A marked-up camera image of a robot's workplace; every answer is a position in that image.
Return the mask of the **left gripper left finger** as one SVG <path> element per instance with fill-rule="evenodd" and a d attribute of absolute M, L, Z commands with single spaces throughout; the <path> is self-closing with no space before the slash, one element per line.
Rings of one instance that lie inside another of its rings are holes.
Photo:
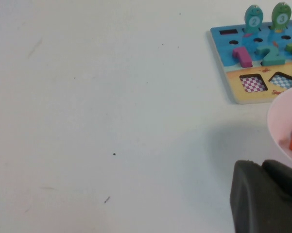
<path fill-rule="evenodd" d="M 292 199 L 262 165 L 234 165 L 230 206 L 237 233 L 292 233 Z"/>

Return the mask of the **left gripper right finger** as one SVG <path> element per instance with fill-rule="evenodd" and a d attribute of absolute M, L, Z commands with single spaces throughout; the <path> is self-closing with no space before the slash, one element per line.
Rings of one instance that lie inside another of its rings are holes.
<path fill-rule="evenodd" d="M 280 189 L 292 199 L 292 168 L 276 160 L 265 160 L 262 167 Z"/>

